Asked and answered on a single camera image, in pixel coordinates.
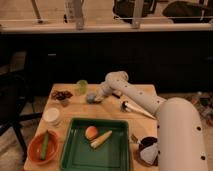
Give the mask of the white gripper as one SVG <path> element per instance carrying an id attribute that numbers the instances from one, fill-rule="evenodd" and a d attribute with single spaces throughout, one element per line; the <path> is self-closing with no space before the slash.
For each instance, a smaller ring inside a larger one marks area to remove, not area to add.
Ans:
<path id="1" fill-rule="evenodd" d="M 102 101 L 104 98 L 111 95 L 112 92 L 113 92 L 113 89 L 106 82 L 102 82 L 97 89 L 97 95 L 95 97 L 95 101 L 96 102 Z"/>

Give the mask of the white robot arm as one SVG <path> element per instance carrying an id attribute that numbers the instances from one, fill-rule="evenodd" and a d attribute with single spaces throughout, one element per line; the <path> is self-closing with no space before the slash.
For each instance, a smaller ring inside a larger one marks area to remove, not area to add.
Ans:
<path id="1" fill-rule="evenodd" d="M 156 117 L 159 171 L 208 171 L 202 124 L 191 102 L 147 94 L 128 83 L 125 71 L 108 73 L 97 99 L 102 101 L 115 90 Z"/>

